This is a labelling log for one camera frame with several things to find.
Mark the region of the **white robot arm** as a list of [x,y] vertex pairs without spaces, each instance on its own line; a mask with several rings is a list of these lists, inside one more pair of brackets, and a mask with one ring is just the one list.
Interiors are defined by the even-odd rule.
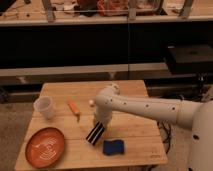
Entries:
[[106,128],[113,111],[175,124],[191,131],[187,171],[213,171],[213,100],[127,97],[115,83],[105,86],[94,98],[95,125]]

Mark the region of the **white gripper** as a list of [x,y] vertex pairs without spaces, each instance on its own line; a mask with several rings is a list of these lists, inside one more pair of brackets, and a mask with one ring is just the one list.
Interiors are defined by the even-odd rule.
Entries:
[[104,127],[107,127],[111,121],[110,113],[94,113],[93,123],[96,124],[91,132],[87,135],[86,140],[91,142],[92,145],[95,145],[103,132],[105,131]]

